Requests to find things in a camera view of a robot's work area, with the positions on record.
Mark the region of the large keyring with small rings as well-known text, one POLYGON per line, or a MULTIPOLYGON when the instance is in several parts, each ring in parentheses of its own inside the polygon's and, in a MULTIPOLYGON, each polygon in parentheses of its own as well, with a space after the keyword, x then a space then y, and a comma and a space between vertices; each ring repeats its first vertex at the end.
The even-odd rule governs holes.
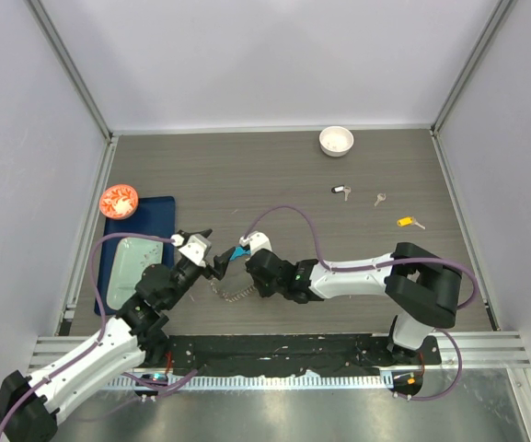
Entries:
POLYGON ((222 280, 211 279, 209 285, 212 291, 227 302, 236 302, 241 298, 257 292, 246 263, 250 258, 250 250, 236 246, 230 257, 225 276, 222 280))

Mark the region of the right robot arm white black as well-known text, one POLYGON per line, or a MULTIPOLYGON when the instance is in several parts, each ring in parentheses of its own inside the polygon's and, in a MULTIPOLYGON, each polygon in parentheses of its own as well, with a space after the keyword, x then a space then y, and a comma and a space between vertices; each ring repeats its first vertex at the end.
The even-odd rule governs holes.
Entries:
POLYGON ((393 253, 373 259, 329 263, 292 263, 261 249, 251 254, 245 267, 261 297, 278 294, 297 304, 346 296, 388 297, 401 308, 386 341, 387 355, 399 364, 415 357, 432 331, 456 324, 461 272, 412 243, 399 243, 393 253))

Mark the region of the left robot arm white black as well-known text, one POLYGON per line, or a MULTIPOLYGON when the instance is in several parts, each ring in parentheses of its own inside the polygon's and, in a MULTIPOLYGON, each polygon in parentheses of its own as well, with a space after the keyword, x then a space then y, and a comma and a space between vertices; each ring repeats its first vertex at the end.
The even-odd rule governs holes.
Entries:
POLYGON ((100 330, 46 367, 23 376, 8 375, 0 388, 0 439, 49 441, 84 401, 110 380, 141 364, 159 366, 167 354, 162 328, 173 308, 200 278, 222 279, 229 249, 209 262, 211 232, 179 231, 168 238, 180 253, 171 268, 146 267, 133 295, 100 330))

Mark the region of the dark blue tray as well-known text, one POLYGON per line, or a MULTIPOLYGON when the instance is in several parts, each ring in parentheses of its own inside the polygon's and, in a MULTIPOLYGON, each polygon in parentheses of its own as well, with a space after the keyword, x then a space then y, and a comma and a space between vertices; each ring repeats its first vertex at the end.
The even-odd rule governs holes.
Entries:
MULTIPOLYGON (((171 196, 142 198, 137 210, 124 220, 105 221, 103 234, 136 233, 160 238, 167 238, 175 233, 176 204, 171 196)), ((117 310, 111 310, 106 303, 106 295, 110 281, 110 272, 118 243, 122 238, 112 238, 104 241, 99 254, 97 288, 102 299, 103 309, 108 315, 117 310)), ((161 263, 167 266, 174 264, 174 250, 163 244, 161 263)))

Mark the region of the pale green rectangular plate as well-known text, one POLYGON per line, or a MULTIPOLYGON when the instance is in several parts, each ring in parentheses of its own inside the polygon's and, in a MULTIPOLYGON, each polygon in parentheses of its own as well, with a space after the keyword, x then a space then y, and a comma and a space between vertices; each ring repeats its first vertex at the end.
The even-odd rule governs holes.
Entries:
POLYGON ((163 243, 144 238, 123 238, 118 243, 110 272, 106 303, 119 310, 134 294, 144 270, 161 263, 163 243))

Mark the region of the orange patterned bowl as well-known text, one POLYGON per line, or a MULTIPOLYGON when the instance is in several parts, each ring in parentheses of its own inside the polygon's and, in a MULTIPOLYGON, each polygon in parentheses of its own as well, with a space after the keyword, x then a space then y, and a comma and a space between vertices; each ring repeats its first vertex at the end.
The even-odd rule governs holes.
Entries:
POLYGON ((123 220, 137 210, 139 195, 127 184, 117 184, 102 193, 98 202, 99 211, 109 219, 123 220))

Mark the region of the key with black tag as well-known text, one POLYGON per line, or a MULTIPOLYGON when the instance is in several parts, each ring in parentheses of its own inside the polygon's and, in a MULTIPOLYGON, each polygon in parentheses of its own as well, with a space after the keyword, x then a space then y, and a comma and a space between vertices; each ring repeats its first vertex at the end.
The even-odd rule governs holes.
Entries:
POLYGON ((334 194, 342 194, 345 202, 348 201, 349 195, 352 192, 352 189, 346 185, 339 185, 331 188, 331 192, 334 194))

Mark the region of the bare silver key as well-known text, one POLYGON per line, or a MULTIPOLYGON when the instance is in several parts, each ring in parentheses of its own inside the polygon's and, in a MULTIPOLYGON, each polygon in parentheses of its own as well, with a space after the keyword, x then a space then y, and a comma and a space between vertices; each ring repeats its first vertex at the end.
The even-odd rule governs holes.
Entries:
POLYGON ((377 196, 376 196, 376 200, 375 200, 375 206, 378 206, 380 205, 382 202, 384 202, 386 199, 386 195, 384 193, 379 193, 377 196))

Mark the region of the key with yellow tag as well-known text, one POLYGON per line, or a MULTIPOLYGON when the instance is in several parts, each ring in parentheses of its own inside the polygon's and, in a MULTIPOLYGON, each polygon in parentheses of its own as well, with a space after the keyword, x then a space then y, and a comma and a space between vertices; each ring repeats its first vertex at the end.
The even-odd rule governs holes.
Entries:
POLYGON ((398 227, 418 227, 422 230, 425 230, 426 227, 421 224, 416 218, 412 216, 402 217, 397 221, 398 227))

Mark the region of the white bowl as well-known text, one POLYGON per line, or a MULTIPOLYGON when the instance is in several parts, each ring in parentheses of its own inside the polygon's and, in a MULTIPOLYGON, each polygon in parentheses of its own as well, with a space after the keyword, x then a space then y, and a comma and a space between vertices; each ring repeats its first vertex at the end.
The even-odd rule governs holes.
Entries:
POLYGON ((322 152, 329 157, 343 157, 354 144, 352 132, 342 126, 330 126, 323 129, 318 137, 322 152))

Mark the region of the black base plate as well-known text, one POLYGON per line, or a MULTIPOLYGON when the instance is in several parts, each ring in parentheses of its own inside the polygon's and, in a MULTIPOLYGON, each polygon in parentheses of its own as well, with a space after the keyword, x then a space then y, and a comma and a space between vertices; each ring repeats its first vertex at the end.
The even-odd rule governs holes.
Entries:
POLYGON ((371 376, 384 367, 438 366, 442 358, 435 337, 424 339, 418 351, 399 351, 385 335, 172 335, 169 346, 155 362, 141 363, 129 371, 157 370, 171 366, 184 376, 228 378, 301 377, 308 370, 324 378, 371 376))

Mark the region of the left aluminium corner post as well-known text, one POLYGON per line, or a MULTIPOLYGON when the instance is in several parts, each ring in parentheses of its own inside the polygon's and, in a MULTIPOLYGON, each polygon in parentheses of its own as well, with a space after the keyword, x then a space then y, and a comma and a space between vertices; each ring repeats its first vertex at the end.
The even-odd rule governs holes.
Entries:
POLYGON ((84 78, 81 76, 73 57, 69 53, 63 38, 54 25, 45 5, 41 0, 26 0, 25 4, 38 24, 43 36, 52 48, 52 51, 60 66, 71 82, 77 96, 83 102, 89 116, 97 126, 103 139, 109 143, 112 140, 112 130, 106 123, 102 113, 94 100, 84 78))

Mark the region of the aluminium corner post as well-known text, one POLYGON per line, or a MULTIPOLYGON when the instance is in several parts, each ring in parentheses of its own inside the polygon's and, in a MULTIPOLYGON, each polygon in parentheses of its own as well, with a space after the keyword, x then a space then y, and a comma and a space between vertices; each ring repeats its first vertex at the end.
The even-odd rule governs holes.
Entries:
POLYGON ((443 129, 455 105, 461 98, 464 89, 479 68, 479 64, 486 55, 487 50, 490 48, 515 4, 515 0, 499 0, 496 2, 484 28, 480 32, 476 43, 473 45, 467 60, 431 126, 432 135, 437 135, 443 129))
POLYGON ((43 36, 52 48, 52 51, 60 66, 71 82, 77 96, 83 102, 89 116, 97 126, 103 139, 109 143, 112 140, 112 130, 106 123, 102 113, 94 100, 84 78, 81 76, 73 57, 69 53, 63 38, 54 25, 45 5, 41 0, 26 0, 25 4, 38 24, 43 36))

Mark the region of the aluminium frame rail front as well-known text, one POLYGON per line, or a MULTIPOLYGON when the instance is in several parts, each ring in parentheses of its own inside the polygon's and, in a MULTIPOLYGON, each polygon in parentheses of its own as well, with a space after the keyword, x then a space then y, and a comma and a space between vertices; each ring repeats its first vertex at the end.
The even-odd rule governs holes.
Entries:
POLYGON ((463 368, 530 368, 522 338, 517 331, 453 332, 463 368))

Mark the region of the right aluminium corner post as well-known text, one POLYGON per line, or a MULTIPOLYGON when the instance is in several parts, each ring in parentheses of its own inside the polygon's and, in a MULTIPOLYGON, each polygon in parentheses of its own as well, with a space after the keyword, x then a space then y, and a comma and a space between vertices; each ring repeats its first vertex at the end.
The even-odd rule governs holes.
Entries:
POLYGON ((515 4, 515 0, 499 0, 496 2, 484 28, 480 32, 476 43, 473 45, 467 60, 431 126, 432 135, 437 135, 443 129, 455 105, 461 98, 464 89, 479 68, 479 64, 486 55, 487 50, 490 48, 515 4))

